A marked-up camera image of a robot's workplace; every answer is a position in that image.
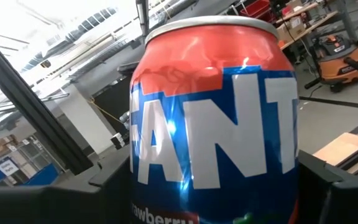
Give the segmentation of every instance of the soda can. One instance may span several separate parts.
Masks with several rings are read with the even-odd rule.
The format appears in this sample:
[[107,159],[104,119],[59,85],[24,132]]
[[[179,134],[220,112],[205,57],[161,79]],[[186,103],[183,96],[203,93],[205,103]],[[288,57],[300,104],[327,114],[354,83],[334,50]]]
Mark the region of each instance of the soda can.
[[153,30],[131,80],[132,223],[294,223],[297,89],[273,25]]

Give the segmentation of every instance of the orange shop vacuum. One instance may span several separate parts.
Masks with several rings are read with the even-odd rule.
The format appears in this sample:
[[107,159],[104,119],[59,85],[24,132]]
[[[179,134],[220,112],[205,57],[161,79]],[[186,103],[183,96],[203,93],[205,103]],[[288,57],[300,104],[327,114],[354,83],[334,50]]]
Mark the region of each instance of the orange shop vacuum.
[[350,40],[343,35],[318,38],[310,54],[319,76],[307,83],[306,89],[322,83],[338,93],[347,84],[358,81],[358,40]]

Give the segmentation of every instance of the gray floor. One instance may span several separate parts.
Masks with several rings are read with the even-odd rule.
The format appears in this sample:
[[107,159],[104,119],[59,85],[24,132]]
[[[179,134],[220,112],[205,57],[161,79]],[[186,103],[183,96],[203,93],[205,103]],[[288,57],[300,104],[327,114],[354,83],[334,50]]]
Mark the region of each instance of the gray floor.
[[[358,9],[358,1],[347,1],[347,8],[348,11]],[[358,11],[351,13],[351,18],[358,19]],[[297,66],[296,74],[299,95],[308,97],[319,85],[310,90],[304,89],[303,85],[314,79],[313,74],[304,71],[305,68],[308,68],[306,63]],[[347,86],[340,93],[331,93],[329,87],[323,85],[313,93],[313,98],[358,103],[358,83]],[[299,147],[308,153],[316,152],[342,133],[358,126],[358,108],[346,106],[300,101],[298,117]]]

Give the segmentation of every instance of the can rim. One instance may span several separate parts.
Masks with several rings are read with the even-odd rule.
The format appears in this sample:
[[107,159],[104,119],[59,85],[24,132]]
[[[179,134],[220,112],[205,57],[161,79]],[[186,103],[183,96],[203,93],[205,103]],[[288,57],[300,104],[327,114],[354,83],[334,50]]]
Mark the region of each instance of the can rim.
[[273,34],[278,40],[278,32],[276,28],[268,22],[261,21],[259,19],[244,17],[244,16],[199,16],[187,19],[181,19],[165,24],[148,34],[145,39],[145,45],[147,45],[153,38],[158,37],[166,32],[170,32],[177,29],[195,26],[205,25],[240,25],[247,27],[256,27]]

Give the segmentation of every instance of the wooden table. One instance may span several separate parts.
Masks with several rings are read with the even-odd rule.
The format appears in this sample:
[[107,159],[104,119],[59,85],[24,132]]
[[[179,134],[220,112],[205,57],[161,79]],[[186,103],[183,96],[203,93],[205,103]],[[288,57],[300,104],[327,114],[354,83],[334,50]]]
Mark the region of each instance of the wooden table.
[[314,9],[318,6],[318,3],[317,2],[314,2],[314,3],[311,3],[311,4],[308,4],[307,6],[304,5],[301,9],[299,9],[298,11],[296,12],[293,12],[289,15],[286,15],[284,16],[282,19],[279,19],[276,23],[282,23],[283,21],[287,21],[289,19],[291,19],[292,17],[295,17],[295,16],[299,16],[302,12],[306,12],[306,11],[309,11],[310,9]]
[[[326,161],[328,164],[336,166],[357,150],[358,135],[344,133],[313,155],[323,161]],[[358,163],[347,171],[352,174],[357,170]]]
[[321,24],[323,24],[328,19],[330,19],[333,16],[335,16],[337,13],[338,13],[337,11],[328,13],[324,19],[320,19],[318,22],[315,22],[311,27],[307,28],[302,34],[300,34],[299,36],[295,37],[294,40],[291,40],[288,43],[286,43],[285,45],[283,45],[282,47],[280,47],[281,50],[284,50],[289,45],[293,44],[295,41],[297,41],[297,40],[301,39],[302,37],[304,37],[305,35],[309,34],[314,29],[317,29]]

